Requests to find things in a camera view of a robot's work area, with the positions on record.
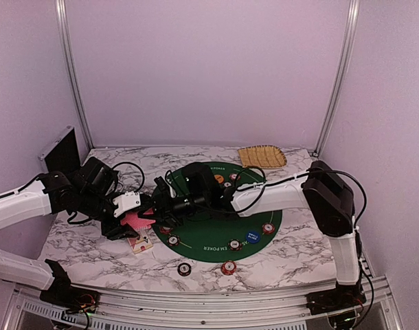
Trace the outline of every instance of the red poker chip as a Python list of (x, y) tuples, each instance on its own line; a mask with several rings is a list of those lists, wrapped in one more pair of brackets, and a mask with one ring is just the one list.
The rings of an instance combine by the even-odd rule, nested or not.
[(275, 226), (272, 223), (264, 223), (262, 226), (263, 234), (270, 235), (275, 232)]
[(229, 179), (234, 182), (236, 180), (237, 176), (238, 176), (238, 174), (232, 173), (232, 174), (229, 175)]
[(233, 261), (225, 261), (222, 267), (220, 268), (224, 275), (232, 275), (236, 272), (237, 265)]
[(173, 231), (173, 228), (170, 227), (165, 227), (164, 225), (160, 227), (159, 231), (164, 234), (164, 235), (168, 235)]

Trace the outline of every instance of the green poker mat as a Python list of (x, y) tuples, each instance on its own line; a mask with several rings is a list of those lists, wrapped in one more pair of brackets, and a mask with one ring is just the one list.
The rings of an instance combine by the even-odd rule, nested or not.
[[(225, 162), (206, 162), (210, 166), (214, 175), (222, 175), (225, 182), (230, 182), (231, 174), (239, 173), (243, 168), (236, 164)], [(173, 172), (175, 183), (172, 183), (174, 189), (179, 193), (175, 184), (178, 184), (182, 191), (186, 194), (188, 190), (185, 180), (181, 175), (181, 169)], [(254, 182), (262, 182), (262, 176), (246, 170), (238, 180), (238, 186), (241, 184), (250, 184)], [(168, 237), (170, 234), (162, 234), (159, 227), (153, 226), (153, 230), (159, 239), (171, 250), (179, 253), (181, 256), (196, 261), (205, 261), (208, 263), (222, 263), (227, 260), (240, 260), (247, 258), (268, 245), (277, 234), (282, 222), (282, 211), (264, 212), (255, 214), (250, 217), (237, 218), (228, 220), (223, 215), (210, 215), (206, 211), (202, 211), (184, 219), (182, 226), (175, 228), (170, 234), (179, 236), (180, 243), (177, 246), (168, 245)], [(272, 223), (275, 231), (272, 234), (263, 234), (262, 225), (264, 223)], [(249, 231), (258, 232), (260, 241), (257, 243), (248, 243), (246, 235)], [(228, 243), (232, 239), (238, 239), (242, 242), (243, 247), (240, 251), (231, 251)]]

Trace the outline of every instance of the pink object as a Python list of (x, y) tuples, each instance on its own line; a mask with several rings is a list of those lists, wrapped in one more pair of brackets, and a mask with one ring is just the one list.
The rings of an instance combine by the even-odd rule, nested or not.
[[(152, 209), (148, 210), (145, 214), (152, 215)], [(156, 221), (152, 219), (143, 219), (138, 217), (137, 212), (127, 212), (126, 216), (121, 220), (121, 225), (130, 225), (131, 228), (138, 231), (141, 229), (150, 229), (151, 225)]]

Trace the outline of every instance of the poker chip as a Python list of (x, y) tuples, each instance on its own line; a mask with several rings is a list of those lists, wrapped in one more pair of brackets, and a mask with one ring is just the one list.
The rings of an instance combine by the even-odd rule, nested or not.
[(232, 174), (229, 175), (229, 179), (233, 182), (236, 180), (236, 178), (237, 178), (237, 174), (235, 174), (235, 173), (232, 173)]
[(260, 242), (260, 234), (258, 234), (257, 232), (250, 231), (246, 234), (246, 240), (250, 244), (256, 244)]
[(168, 237), (168, 245), (169, 246), (176, 246), (179, 244), (180, 240), (179, 240), (179, 236), (176, 235), (171, 235), (170, 237)]
[(191, 274), (191, 265), (189, 263), (182, 263), (177, 266), (177, 272), (181, 276), (188, 276)]
[(164, 234), (164, 235), (168, 235), (173, 231), (173, 228), (170, 227), (165, 227), (164, 225), (161, 226), (161, 228), (159, 229), (159, 231)]
[(237, 239), (232, 239), (229, 241), (228, 247), (231, 251), (240, 251), (243, 247), (243, 244)]
[(224, 275), (232, 275), (236, 272), (237, 265), (233, 261), (225, 261), (223, 263), (222, 267), (220, 268), (222, 270), (222, 273)]
[(270, 235), (275, 232), (275, 226), (272, 223), (264, 223), (262, 226), (263, 234)]
[(220, 183), (220, 184), (225, 182), (225, 178), (220, 174), (216, 174), (214, 177), (216, 178), (217, 182)]

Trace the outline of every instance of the aluminum frame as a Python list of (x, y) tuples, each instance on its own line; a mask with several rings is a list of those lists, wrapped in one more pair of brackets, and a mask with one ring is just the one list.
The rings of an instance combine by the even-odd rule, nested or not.
[(327, 138), (330, 134), (333, 118), (335, 117), (336, 110), (338, 107), (339, 96), (341, 95), (343, 80), (346, 76), (350, 64), (350, 59), (354, 45), (354, 35), (356, 34), (356, 25), (359, 15), (359, 3), (360, 0), (350, 0), (346, 31), (344, 34), (344, 40), (341, 50), (341, 58), (339, 59), (338, 72), (335, 78), (335, 83), (333, 85), (332, 95), (330, 96), (330, 101), (328, 103), (326, 117), (324, 118), (321, 133), (319, 134), (317, 145), (313, 152), (313, 155), (317, 157), (319, 157), (322, 151), (324, 150)]
[[(401, 330), (400, 319), (384, 276), (373, 279), (374, 302), (383, 308), (389, 330)], [(306, 308), (305, 295), (331, 289), (333, 280), (281, 289), (217, 294), (150, 293), (95, 288), (100, 292), (97, 311), (91, 315), (90, 329), (284, 329), (288, 325), (302, 325), (313, 318), (324, 318), (339, 312), (312, 316)], [(368, 305), (370, 286), (363, 287)], [(39, 290), (16, 286), (5, 316), (3, 330), (18, 329), (24, 311), (50, 318), (68, 325), (84, 327), (84, 315), (66, 316), (63, 308), (39, 300)]]
[[(333, 85), (332, 94), (330, 96), (330, 101), (328, 103), (328, 108), (324, 122), (321, 126), (321, 131), (316, 143), (315, 150), (309, 149), (309, 153), (312, 156), (319, 157), (323, 151), (325, 144), (327, 142), (327, 137), (330, 133), (332, 127), (332, 121), (335, 116), (337, 105), (339, 101), (339, 96), (341, 93), (341, 88), (343, 84), (343, 79), (348, 70), (348, 65), (350, 63), (352, 48), (354, 44), (354, 35), (356, 32), (356, 23), (359, 14), (359, 3), (360, 0), (350, 0), (350, 5), (348, 9), (348, 17), (346, 30), (344, 33), (343, 46), (341, 50), (341, 58), (339, 59), (339, 66), (335, 82)], [(82, 96), (80, 92), (80, 87), (78, 85), (78, 79), (75, 70), (75, 64), (73, 59), (73, 53), (71, 48), (71, 38), (69, 35), (69, 24), (67, 22), (66, 15), (66, 1), (65, 0), (56, 0), (56, 9), (57, 9), (57, 19), (60, 30), (60, 37), (63, 44), (63, 53), (65, 55), (65, 62), (67, 67), (67, 72), (69, 74), (69, 82), (71, 84), (71, 90), (73, 94), (73, 99), (76, 104), (76, 111), (78, 119), (81, 124), (82, 134), (84, 140), (87, 143), (89, 149), (95, 148), (93, 143), (91, 131), (89, 129), (89, 124), (86, 118), (86, 112), (84, 110)]]
[(71, 84), (72, 96), (75, 101), (77, 116), (80, 121), (83, 138), (90, 150), (94, 148), (94, 145), (91, 131), (89, 129), (89, 124), (87, 122), (86, 113), (84, 111), (80, 87), (78, 86), (75, 63), (73, 60), (71, 48), (71, 37), (69, 35), (69, 25), (67, 23), (65, 0), (56, 0), (56, 10), (58, 27), (60, 30), (60, 37), (63, 46), (63, 54), (65, 55), (66, 69), (69, 76), (69, 82)]

